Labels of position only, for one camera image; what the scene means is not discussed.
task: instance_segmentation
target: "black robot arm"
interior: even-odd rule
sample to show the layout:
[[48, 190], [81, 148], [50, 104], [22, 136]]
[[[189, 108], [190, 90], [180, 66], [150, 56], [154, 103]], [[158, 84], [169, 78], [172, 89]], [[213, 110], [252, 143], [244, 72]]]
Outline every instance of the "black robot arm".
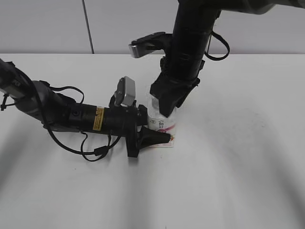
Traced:
[[[13, 98], [14, 105], [20, 111], [41, 121], [54, 141], [72, 153], [84, 157], [95, 155], [101, 159], [107, 155], [112, 145], [109, 141], [107, 146], [85, 153], [63, 145], [53, 131], [84, 134], [90, 132], [109, 137], [114, 135], [118, 139], [125, 137], [129, 157], [138, 157], [139, 150], [144, 147], [170, 141], [169, 134], [145, 127], [147, 109], [143, 105], [136, 107], [135, 84], [130, 78], [125, 76], [120, 79], [109, 108], [83, 104], [83, 100], [77, 103], [72, 98], [54, 92], [71, 88], [74, 89], [74, 87], [53, 88], [44, 81], [31, 81], [13, 63], [0, 59], [0, 90], [5, 93], [4, 101], [8, 96]], [[5, 103], [1, 105], [2, 110], [6, 107]]]
[[200, 83], [202, 58], [211, 34], [215, 35], [213, 26], [222, 10], [263, 14], [275, 4], [305, 8], [305, 0], [179, 0], [179, 3], [173, 34], [154, 33], [130, 44], [135, 58], [154, 50], [165, 51], [162, 72], [151, 85], [150, 93], [159, 99], [160, 113], [166, 117]]

